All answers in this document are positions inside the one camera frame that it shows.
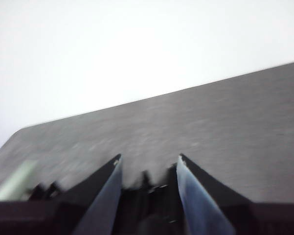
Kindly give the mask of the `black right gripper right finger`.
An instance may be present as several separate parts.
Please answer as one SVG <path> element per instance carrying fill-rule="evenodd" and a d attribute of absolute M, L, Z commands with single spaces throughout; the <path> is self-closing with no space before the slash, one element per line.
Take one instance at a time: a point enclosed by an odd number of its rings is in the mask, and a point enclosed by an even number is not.
<path fill-rule="evenodd" d="M 191 235 L 235 235 L 236 229 L 224 209 L 252 203 L 224 185 L 180 153 L 177 184 L 188 231 Z"/>

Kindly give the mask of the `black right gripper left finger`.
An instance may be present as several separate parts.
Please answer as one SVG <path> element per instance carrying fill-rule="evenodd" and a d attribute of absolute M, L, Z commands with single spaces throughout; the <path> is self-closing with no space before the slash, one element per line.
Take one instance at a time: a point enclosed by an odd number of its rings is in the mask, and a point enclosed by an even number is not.
<path fill-rule="evenodd" d="M 122 189 L 122 156 L 117 154 L 88 178 L 67 190 L 56 201 L 83 208 L 74 235 L 110 235 Z"/>

